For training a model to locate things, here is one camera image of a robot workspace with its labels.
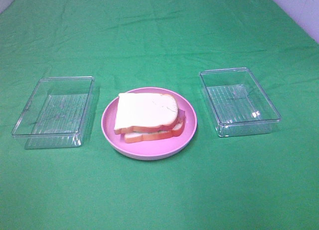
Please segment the bacon strip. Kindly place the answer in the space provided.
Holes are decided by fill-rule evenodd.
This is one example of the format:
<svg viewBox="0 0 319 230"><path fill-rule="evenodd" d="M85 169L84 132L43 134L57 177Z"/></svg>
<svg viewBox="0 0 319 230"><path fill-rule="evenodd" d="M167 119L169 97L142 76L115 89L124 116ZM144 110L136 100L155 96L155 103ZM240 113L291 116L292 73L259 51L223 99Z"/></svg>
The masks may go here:
<svg viewBox="0 0 319 230"><path fill-rule="evenodd" d="M185 111L182 109L178 109L177 113L177 122L178 123L183 123L185 120Z"/></svg>

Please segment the white bread slice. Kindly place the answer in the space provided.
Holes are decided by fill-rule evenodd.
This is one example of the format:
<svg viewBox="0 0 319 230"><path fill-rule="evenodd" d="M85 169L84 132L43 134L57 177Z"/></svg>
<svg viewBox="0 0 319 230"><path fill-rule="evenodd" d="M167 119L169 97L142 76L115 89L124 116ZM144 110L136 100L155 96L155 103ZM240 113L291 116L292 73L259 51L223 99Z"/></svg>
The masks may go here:
<svg viewBox="0 0 319 230"><path fill-rule="evenodd" d="M115 134L171 129L177 122L178 104L170 94L120 93Z"/></svg>
<svg viewBox="0 0 319 230"><path fill-rule="evenodd" d="M184 130L185 119L181 119L171 130L160 130L157 132L132 132L124 134L125 143L135 143L141 141L153 141L180 136Z"/></svg>

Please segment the green tablecloth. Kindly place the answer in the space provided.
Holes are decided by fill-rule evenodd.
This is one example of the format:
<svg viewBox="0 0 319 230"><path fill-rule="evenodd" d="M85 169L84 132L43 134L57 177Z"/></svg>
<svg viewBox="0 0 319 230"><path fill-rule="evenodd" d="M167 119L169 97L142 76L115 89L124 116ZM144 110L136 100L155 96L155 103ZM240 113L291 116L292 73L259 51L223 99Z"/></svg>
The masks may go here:
<svg viewBox="0 0 319 230"><path fill-rule="evenodd" d="M281 115L265 135L220 138L199 73L247 67ZM11 136L37 81L93 76L90 137L25 150ZM198 119L180 153L114 150L101 115L120 92L180 93ZM272 0L15 0L0 16L3 230L316 230L319 47Z"/></svg>

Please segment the clear plastic bread tray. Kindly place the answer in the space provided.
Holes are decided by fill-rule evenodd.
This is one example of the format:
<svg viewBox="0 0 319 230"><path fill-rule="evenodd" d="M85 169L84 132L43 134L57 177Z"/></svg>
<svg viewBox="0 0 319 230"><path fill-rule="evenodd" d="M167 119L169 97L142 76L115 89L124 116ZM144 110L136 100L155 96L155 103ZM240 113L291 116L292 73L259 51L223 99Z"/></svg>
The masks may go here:
<svg viewBox="0 0 319 230"><path fill-rule="evenodd" d="M248 68L205 70L199 77L219 137L267 134L278 130L281 115Z"/></svg>

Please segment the clear plastic ingredient tray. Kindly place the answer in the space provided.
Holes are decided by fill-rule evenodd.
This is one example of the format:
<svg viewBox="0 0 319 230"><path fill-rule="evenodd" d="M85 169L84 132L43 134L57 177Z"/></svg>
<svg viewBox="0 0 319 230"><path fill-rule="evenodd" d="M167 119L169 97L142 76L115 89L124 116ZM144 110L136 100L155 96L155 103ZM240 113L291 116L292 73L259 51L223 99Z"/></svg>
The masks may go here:
<svg viewBox="0 0 319 230"><path fill-rule="evenodd" d="M50 77L37 82L11 135L24 149L79 147L86 138L95 79Z"/></svg>

